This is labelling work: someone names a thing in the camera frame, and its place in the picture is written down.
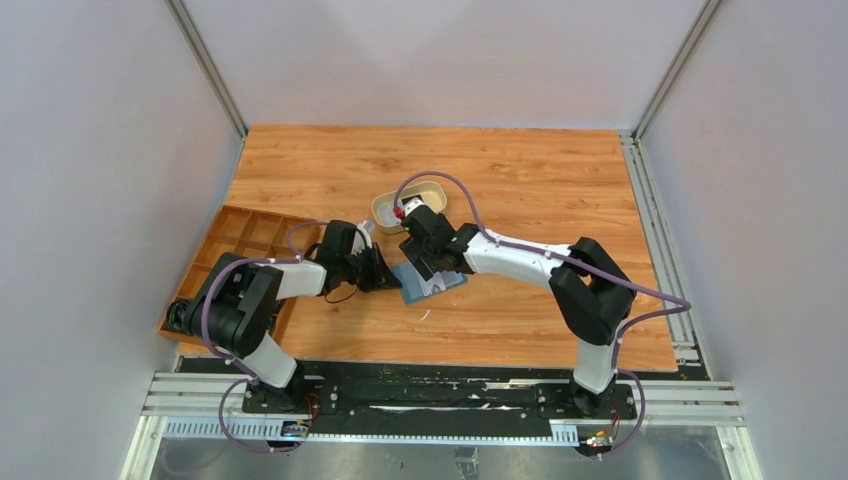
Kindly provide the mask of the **blue leather card holder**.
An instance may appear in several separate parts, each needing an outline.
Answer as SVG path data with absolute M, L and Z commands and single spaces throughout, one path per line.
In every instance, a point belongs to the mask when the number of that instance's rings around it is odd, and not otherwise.
M 461 272 L 436 272 L 425 280 L 410 262 L 395 265 L 392 273 L 402 284 L 401 296 L 406 305 L 439 295 L 468 281 Z

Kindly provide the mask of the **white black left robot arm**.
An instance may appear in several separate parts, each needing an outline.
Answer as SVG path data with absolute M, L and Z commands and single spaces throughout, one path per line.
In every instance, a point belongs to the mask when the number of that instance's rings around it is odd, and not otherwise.
M 167 325 L 232 361 L 261 400 L 284 412 L 316 395 L 306 385 L 302 364 L 271 336 L 280 306 L 326 296 L 344 284 L 362 293 L 402 287 L 366 222 L 332 220 L 322 226 L 322 240 L 292 259 L 222 254 L 200 290 L 174 300 L 166 314 Z

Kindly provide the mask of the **cream oval plastic tray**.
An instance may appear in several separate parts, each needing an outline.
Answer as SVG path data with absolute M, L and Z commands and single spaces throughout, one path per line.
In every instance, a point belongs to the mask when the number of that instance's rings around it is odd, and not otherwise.
M 400 220 L 394 215 L 394 192 L 384 193 L 374 198 L 371 204 L 373 223 L 385 234 L 397 234 L 402 231 Z M 405 187 L 400 194 L 402 207 L 420 202 L 429 206 L 435 213 L 443 213 L 448 205 L 444 189 L 434 181 L 422 181 Z

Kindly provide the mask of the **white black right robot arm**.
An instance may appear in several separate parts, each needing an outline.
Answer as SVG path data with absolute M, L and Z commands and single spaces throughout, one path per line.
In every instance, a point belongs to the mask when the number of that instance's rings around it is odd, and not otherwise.
M 425 280 L 443 272 L 488 274 L 550 291 L 577 339 L 571 403 L 583 416 L 608 404 L 616 378 L 616 336 L 635 292 L 597 241 L 582 237 L 574 245 L 544 245 L 471 223 L 454 228 L 444 214 L 426 205 L 408 211 L 396 207 L 393 213 L 408 235 L 399 247 Z

